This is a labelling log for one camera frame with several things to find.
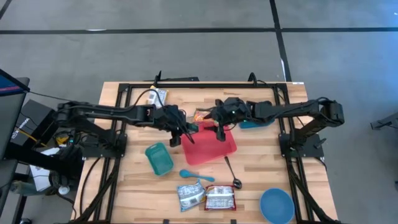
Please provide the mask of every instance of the teal plastic box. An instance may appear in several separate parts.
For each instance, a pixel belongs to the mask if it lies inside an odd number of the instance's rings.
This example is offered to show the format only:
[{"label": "teal plastic box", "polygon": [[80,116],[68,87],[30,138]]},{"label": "teal plastic box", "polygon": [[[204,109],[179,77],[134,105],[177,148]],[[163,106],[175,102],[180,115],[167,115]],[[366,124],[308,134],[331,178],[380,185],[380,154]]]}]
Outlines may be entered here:
[{"label": "teal plastic box", "polygon": [[145,155],[148,157],[150,165],[152,166],[156,175],[165,175],[173,169],[173,160],[163,143],[158,142],[152,146],[149,146],[145,150]]}]

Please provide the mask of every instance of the metal spoon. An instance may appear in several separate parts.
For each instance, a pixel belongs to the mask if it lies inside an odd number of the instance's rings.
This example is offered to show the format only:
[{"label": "metal spoon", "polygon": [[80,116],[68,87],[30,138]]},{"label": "metal spoon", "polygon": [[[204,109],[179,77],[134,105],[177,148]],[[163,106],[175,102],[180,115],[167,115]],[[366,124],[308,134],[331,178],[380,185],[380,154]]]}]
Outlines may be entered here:
[{"label": "metal spoon", "polygon": [[242,182],[235,177],[234,172],[232,171],[232,168],[231,168],[231,164],[229,163],[228,157],[225,156],[224,159],[225,159],[227,165],[229,166],[229,169],[231,170],[232,176],[234,177],[232,184],[234,185],[234,187],[236,189],[242,189]]}]

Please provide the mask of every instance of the chip bag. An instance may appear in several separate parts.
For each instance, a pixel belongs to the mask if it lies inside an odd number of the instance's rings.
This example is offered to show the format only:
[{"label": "chip bag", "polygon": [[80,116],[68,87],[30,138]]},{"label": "chip bag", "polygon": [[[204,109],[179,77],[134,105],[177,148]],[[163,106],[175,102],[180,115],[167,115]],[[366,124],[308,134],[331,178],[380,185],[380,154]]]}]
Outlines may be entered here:
[{"label": "chip bag", "polygon": [[205,210],[236,210],[233,186],[210,185],[206,187]]},{"label": "chip bag", "polygon": [[194,185],[178,186],[177,193],[180,199],[181,212],[184,212],[206,200],[206,191],[201,185],[199,179]]}]

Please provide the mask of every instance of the computer monitor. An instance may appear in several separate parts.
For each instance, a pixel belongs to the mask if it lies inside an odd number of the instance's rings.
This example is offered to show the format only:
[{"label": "computer monitor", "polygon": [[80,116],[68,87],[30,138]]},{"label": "computer monitor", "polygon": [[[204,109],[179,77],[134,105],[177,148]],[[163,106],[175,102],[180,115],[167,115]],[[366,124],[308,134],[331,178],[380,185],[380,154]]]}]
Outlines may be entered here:
[{"label": "computer monitor", "polygon": [[30,88],[0,69],[0,96],[29,92]]}]

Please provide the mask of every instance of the black box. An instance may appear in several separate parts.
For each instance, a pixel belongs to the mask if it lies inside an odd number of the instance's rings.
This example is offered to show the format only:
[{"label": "black box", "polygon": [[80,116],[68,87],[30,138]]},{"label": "black box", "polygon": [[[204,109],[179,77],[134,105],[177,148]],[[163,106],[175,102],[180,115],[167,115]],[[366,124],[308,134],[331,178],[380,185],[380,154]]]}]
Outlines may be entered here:
[{"label": "black box", "polygon": [[[38,141],[40,140],[40,142],[47,144],[58,129],[52,118],[53,114],[53,109],[29,100],[22,107],[16,126]],[[37,144],[18,129],[12,133],[10,141],[23,146],[25,149],[32,149],[35,146],[42,147],[41,144]]]}]

